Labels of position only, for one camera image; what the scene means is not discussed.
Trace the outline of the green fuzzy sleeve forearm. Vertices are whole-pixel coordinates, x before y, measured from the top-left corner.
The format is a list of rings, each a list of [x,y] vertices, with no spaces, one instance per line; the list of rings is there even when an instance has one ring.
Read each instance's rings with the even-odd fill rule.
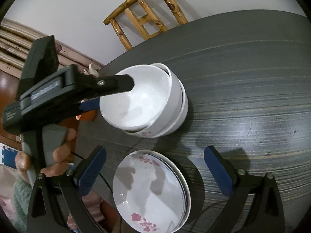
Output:
[[[16,177],[13,186],[13,201],[16,211],[16,220],[14,227],[18,232],[26,232],[27,229],[27,214],[32,187],[25,182],[21,177]]]

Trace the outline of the left hand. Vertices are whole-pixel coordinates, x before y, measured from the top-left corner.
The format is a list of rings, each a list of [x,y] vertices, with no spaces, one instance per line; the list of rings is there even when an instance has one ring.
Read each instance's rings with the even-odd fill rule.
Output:
[[[53,153],[55,164],[40,170],[40,172],[44,173],[47,177],[62,175],[68,169],[68,162],[73,162],[73,155],[71,152],[75,150],[79,121],[76,120],[76,117],[71,117],[63,120],[61,125],[67,127],[69,131],[64,144],[56,148]],[[19,151],[15,157],[15,165],[21,178],[29,182],[27,171],[32,166],[30,156],[23,151]]]

